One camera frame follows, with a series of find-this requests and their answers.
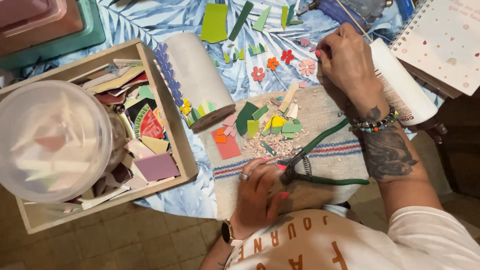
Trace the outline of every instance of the palm leaf pattern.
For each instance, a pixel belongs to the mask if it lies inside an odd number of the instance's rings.
[[[254,7],[243,25],[232,48],[227,40],[217,44],[205,42],[208,53],[220,63],[218,72],[225,82],[234,100],[260,95],[273,91],[286,91],[294,81],[307,81],[308,86],[318,85],[316,76],[305,77],[298,71],[303,58],[315,59],[309,47],[300,46],[300,38],[307,38],[315,45],[321,38],[333,32],[338,23],[319,10],[309,11],[301,16],[302,25],[292,25],[284,31],[280,24],[282,6],[296,4],[296,9],[308,4],[307,0],[250,0]],[[42,63],[32,75],[44,72],[89,54],[101,51],[132,38],[139,37],[151,49],[157,47],[166,38],[180,32],[201,33],[206,0],[97,0],[103,21],[105,43],[70,53]],[[229,34],[241,12],[245,0],[215,0],[215,3],[227,4],[227,33]],[[263,32],[252,29],[262,11],[271,6]],[[401,20],[394,2],[393,7],[384,11],[383,17],[372,25],[370,35],[381,37],[389,42],[401,27]],[[268,52],[250,56],[249,44],[266,44]],[[237,61],[225,64],[224,52],[232,57],[237,48],[245,50],[245,62]],[[250,76],[254,66],[265,67],[270,57],[280,58],[283,50],[291,49],[295,59],[290,65],[281,62],[275,71],[268,71],[262,82],[254,82]],[[21,74],[26,74],[32,67],[25,67]],[[439,106],[443,102],[430,92],[429,97]],[[193,134],[183,123],[188,140],[193,150],[199,174],[195,182],[188,183],[165,192],[157,193],[135,201],[136,204],[150,207],[171,214],[199,218],[216,217],[216,198],[212,165],[200,138]]]

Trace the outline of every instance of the pink plastic container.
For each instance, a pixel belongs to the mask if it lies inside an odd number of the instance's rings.
[[[0,56],[83,29],[75,0],[48,0],[48,11],[0,28]]]
[[[0,0],[0,27],[47,11],[47,0]]]

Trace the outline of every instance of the tattoo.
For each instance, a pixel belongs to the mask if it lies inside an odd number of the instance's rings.
[[[367,121],[380,120],[380,110],[372,108],[365,117]],[[384,176],[402,176],[412,172],[412,166],[417,164],[407,148],[405,141],[396,131],[395,126],[386,127],[379,132],[368,133],[365,136],[367,145],[367,165],[370,174],[377,181]]]

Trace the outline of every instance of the yellow flower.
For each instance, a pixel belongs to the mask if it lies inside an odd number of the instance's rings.
[[[188,102],[188,98],[183,99],[183,105],[180,107],[180,111],[183,112],[183,114],[188,115],[189,112],[192,110],[190,107],[192,105],[190,102]]]

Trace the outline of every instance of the wooden box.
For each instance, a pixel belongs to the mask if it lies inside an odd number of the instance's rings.
[[[160,180],[155,184],[147,185],[146,188],[127,191],[119,195],[118,198],[114,197],[90,209],[82,210],[80,207],[80,210],[75,210],[68,214],[63,214],[63,209],[55,207],[55,204],[29,204],[27,201],[17,197],[18,207],[20,208],[20,213],[22,214],[25,227],[29,234],[185,183],[195,179],[198,174],[192,149],[190,148],[185,130],[183,129],[182,119],[160,72],[156,68],[153,51],[138,38],[0,89],[0,100],[4,99],[12,91],[29,83],[44,80],[67,81],[104,64],[113,63],[113,59],[142,60],[150,88],[155,96],[158,111],[168,134],[173,150],[173,157],[177,162],[180,176]]]

